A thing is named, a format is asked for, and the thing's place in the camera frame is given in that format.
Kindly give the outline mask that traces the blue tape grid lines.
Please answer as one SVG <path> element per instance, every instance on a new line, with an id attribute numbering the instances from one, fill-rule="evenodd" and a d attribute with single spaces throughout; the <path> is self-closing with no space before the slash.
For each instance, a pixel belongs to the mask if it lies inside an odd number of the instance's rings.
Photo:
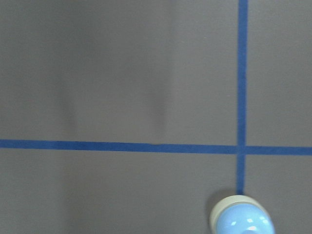
<path id="1" fill-rule="evenodd" d="M 238 1 L 237 10 L 237 134 L 236 145 L 149 144 L 130 142 L 51 141 L 1 139 L 2 149 L 147 152 L 236 155 L 236 186 L 238 195 L 244 194 L 247 155 L 311 156 L 311 147 L 250 146 L 247 145 L 247 70 L 248 70 L 249 1 Z"/>

